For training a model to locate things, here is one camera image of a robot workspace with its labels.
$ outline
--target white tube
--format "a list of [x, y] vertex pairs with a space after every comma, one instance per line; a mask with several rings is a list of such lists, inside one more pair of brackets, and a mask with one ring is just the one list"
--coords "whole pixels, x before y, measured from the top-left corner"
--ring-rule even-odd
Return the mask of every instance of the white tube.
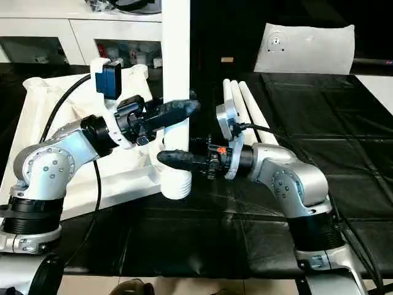
[[[162, 58], [164, 103], [190, 96], [190, 0], [162, 1]], [[189, 149], [189, 120], [165, 128], [166, 150]], [[161, 191], [182, 199], [191, 191], [191, 172], [170, 167], [162, 173]]]
[[222, 81], [222, 88], [224, 90], [224, 101], [225, 100], [232, 100], [233, 99], [232, 87], [231, 87], [231, 82], [229, 81], [229, 79], [224, 79], [224, 81]]
[[[240, 92], [238, 81], [231, 81], [232, 96], [235, 101], [235, 106], [239, 114], [239, 123], [251, 123], [250, 117], [244, 104], [243, 97]], [[245, 129], [243, 131], [243, 143], [252, 146], [253, 143], [257, 143], [258, 139], [253, 129]]]
[[[239, 88], [241, 94], [243, 95], [244, 102], [246, 103], [247, 109], [250, 112], [251, 119], [254, 124], [264, 126], [269, 128], [268, 122], [266, 121], [265, 117], [263, 116], [257, 102], [255, 101], [254, 97], [252, 96], [251, 91], [248, 89], [247, 84], [244, 81], [239, 83]], [[269, 144], [276, 144], [278, 142], [273, 134], [258, 130], [258, 135], [263, 143]]]

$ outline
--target white cabinet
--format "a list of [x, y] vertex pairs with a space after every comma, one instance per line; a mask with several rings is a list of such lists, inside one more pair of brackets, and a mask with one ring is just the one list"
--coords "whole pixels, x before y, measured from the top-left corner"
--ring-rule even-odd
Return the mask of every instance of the white cabinet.
[[161, 21], [161, 14], [92, 12], [84, 0], [0, 1], [0, 62], [89, 65], [120, 50], [131, 65], [137, 56], [151, 63], [161, 57]]
[[59, 61], [63, 54], [72, 65], [85, 64], [68, 20], [0, 18], [0, 44], [0, 62]]
[[139, 55], [140, 60], [147, 60], [149, 65], [153, 58], [161, 57], [162, 27], [159, 22], [70, 20], [70, 23], [87, 65], [103, 55], [135, 60], [137, 57], [133, 55]]

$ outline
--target black mat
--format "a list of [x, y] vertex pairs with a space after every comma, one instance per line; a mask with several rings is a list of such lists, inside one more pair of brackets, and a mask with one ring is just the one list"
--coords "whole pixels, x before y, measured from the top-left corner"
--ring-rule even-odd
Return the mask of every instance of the black mat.
[[[86, 68], [0, 65], [1, 143], [9, 147], [23, 104], [21, 82]], [[272, 128], [286, 132], [314, 157], [329, 179], [341, 210], [353, 221], [393, 277], [393, 120], [353, 76], [242, 74]], [[222, 102], [221, 77], [192, 85], [202, 110], [191, 134], [219, 129], [214, 107]], [[78, 246], [91, 215], [63, 222], [58, 249], [67, 258]], [[180, 201], [155, 194], [101, 210], [92, 235], [67, 273], [183, 277], [293, 278], [302, 273], [292, 254], [287, 224], [269, 190], [245, 179], [208, 181], [193, 176], [190, 196]]]

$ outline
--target black wire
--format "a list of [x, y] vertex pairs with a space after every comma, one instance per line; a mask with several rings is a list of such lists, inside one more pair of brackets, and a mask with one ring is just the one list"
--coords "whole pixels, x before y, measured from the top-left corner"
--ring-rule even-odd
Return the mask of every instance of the black wire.
[[84, 234], [83, 240], [79, 244], [78, 248], [75, 250], [74, 254], [72, 254], [71, 257], [66, 261], [66, 263], [64, 264], [64, 267], [66, 267], [74, 259], [74, 257], [78, 254], [78, 252], [83, 248], [83, 246], [87, 242], [87, 240], [88, 240], [88, 238], [89, 238], [89, 236], [90, 236], [90, 234], [91, 234], [91, 232], [93, 230], [94, 224], [95, 224], [95, 222], [97, 220], [97, 215], [98, 215], [97, 212], [98, 212], [99, 206], [101, 204], [101, 177], [99, 175], [99, 169], [98, 169], [97, 161], [94, 160], [93, 164], [94, 164], [94, 170], [96, 171], [97, 188], [98, 188], [96, 208], [94, 209], [93, 217], [92, 217], [92, 219], [90, 221], [90, 224], [88, 225], [86, 233]]
[[[264, 132], [268, 132], [271, 134], [274, 134], [278, 138], [282, 139], [285, 141], [287, 144], [290, 146], [294, 147], [296, 155], [299, 157], [298, 152], [300, 151], [303, 156], [306, 158], [306, 160], [313, 164], [314, 166], [317, 167], [317, 163], [313, 160], [313, 158], [300, 146], [296, 145], [290, 138], [286, 135], [280, 134], [278, 132], [273, 131], [270, 128], [259, 126], [256, 124], [239, 124], [238, 127], [242, 130], [247, 129], [247, 128], [253, 128], [256, 130], [261, 130]], [[350, 233], [354, 236], [354, 239], [351, 238], [351, 236], [345, 232], [345, 229], [341, 229], [341, 232], [345, 236], [347, 242], [350, 244], [351, 248], [355, 252], [356, 256], [359, 258], [361, 263], [364, 265], [365, 270], [368, 272], [372, 280], [374, 281], [374, 284], [376, 286], [376, 289], [371, 290], [372, 294], [385, 294], [385, 287], [383, 285], [383, 278], [381, 271], [379, 269], [378, 263], [372, 255], [370, 249], [368, 246], [364, 243], [364, 241], [361, 239], [360, 235], [357, 233], [353, 225], [349, 222], [349, 220], [344, 216], [342, 212], [339, 211], [337, 207], [337, 203], [335, 201], [335, 198], [333, 198], [333, 195], [331, 191], [329, 190], [329, 199], [330, 203], [332, 204], [333, 211], [335, 212], [335, 215], [338, 219], [338, 222], [343, 221], [345, 223], [345, 226], [348, 228]]]
[[63, 96], [59, 99], [55, 107], [53, 108], [52, 112], [50, 113], [49, 119], [45, 125], [44, 131], [42, 132], [41, 139], [39, 140], [39, 143], [43, 143], [47, 136], [48, 132], [50, 129], [50, 126], [52, 126], [53, 120], [55, 119], [55, 116], [60, 109], [60, 107], [63, 105], [63, 103], [66, 101], [68, 96], [80, 85], [82, 85], [85, 81], [90, 79], [90, 75], [84, 76], [83, 78], [80, 78], [74, 85], [72, 85], [64, 94]]
[[[86, 75], [83, 78], [79, 79], [74, 85], [72, 85], [64, 94], [63, 96], [59, 99], [59, 101], [57, 102], [57, 104], [55, 105], [55, 107], [53, 108], [52, 112], [50, 113], [50, 116], [48, 118], [48, 121], [45, 125], [44, 131], [42, 132], [42, 136], [40, 139], [40, 143], [43, 143], [46, 140], [46, 137], [48, 135], [50, 126], [53, 123], [53, 120], [55, 119], [55, 116], [58, 112], [58, 110], [60, 109], [60, 107], [63, 105], [63, 103], [66, 101], [66, 99], [68, 98], [68, 96], [75, 91], [75, 89], [77, 87], [79, 87], [80, 85], [82, 85], [84, 82], [88, 81], [90, 79], [90, 75]], [[74, 257], [78, 254], [78, 252], [82, 249], [82, 247], [84, 246], [84, 244], [86, 243], [86, 241], [88, 240], [90, 233], [93, 230], [94, 224], [97, 220], [97, 212], [99, 210], [99, 206], [101, 204], [101, 176], [99, 175], [99, 169], [98, 169], [98, 164], [97, 161], [94, 160], [93, 161], [94, 164], [94, 170], [96, 173], [96, 177], [97, 177], [97, 201], [96, 201], [96, 207], [95, 210], [93, 212], [93, 217], [90, 221], [90, 224], [86, 230], [86, 233], [84, 234], [84, 237], [81, 241], [81, 243], [79, 244], [78, 248], [75, 250], [75, 252], [71, 255], [71, 257], [66, 261], [66, 263], [64, 264], [64, 267], [66, 267], [73, 259]]]

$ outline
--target shelf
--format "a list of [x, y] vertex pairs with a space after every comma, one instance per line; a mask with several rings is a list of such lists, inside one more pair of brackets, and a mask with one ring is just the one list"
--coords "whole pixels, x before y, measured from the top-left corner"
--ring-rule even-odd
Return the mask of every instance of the shelf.
[[67, 18], [81, 20], [126, 20], [161, 22], [161, 14], [125, 14], [115, 9], [93, 12], [84, 0], [4, 0], [0, 1], [0, 18]]

